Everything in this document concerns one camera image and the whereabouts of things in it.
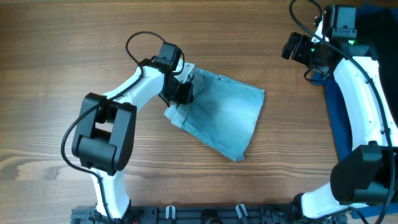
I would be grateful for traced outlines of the light blue denim shorts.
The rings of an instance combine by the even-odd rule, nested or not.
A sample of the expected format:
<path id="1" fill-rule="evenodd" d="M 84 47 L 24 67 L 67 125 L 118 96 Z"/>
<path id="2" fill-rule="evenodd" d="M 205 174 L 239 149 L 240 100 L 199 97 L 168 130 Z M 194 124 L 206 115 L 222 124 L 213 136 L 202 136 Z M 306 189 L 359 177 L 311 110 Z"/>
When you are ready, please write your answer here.
<path id="1" fill-rule="evenodd" d="M 243 160 L 265 91 L 200 68 L 192 83 L 193 101 L 171 105 L 165 110 L 165 117 L 226 158 Z"/>

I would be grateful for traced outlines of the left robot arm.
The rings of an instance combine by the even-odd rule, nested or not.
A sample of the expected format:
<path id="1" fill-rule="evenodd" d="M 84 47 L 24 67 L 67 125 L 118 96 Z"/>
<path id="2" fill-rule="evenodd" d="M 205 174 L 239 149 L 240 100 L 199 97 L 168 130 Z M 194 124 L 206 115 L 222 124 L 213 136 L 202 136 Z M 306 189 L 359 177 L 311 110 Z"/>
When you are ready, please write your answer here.
<path id="1" fill-rule="evenodd" d="M 133 150 L 137 113 L 157 95 L 168 103 L 190 103 L 195 70 L 182 59 L 146 58 L 116 89 L 84 97 L 70 130 L 72 154 L 80 160 L 77 170 L 91 175 L 95 186 L 97 203 L 88 211 L 88 222 L 132 223 L 124 169 Z"/>

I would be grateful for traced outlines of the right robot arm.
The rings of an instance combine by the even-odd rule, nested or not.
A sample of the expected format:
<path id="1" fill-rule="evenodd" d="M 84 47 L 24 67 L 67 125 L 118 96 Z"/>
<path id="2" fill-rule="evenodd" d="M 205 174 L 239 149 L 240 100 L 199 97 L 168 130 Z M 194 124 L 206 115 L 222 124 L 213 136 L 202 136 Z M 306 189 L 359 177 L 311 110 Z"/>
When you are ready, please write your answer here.
<path id="1" fill-rule="evenodd" d="M 336 147 L 345 153 L 330 180 L 295 199 L 295 216 L 321 220 L 350 208 L 397 203 L 397 125 L 381 85 L 379 56 L 368 40 L 292 33 L 282 56 L 319 73 L 333 89 L 328 102 Z"/>

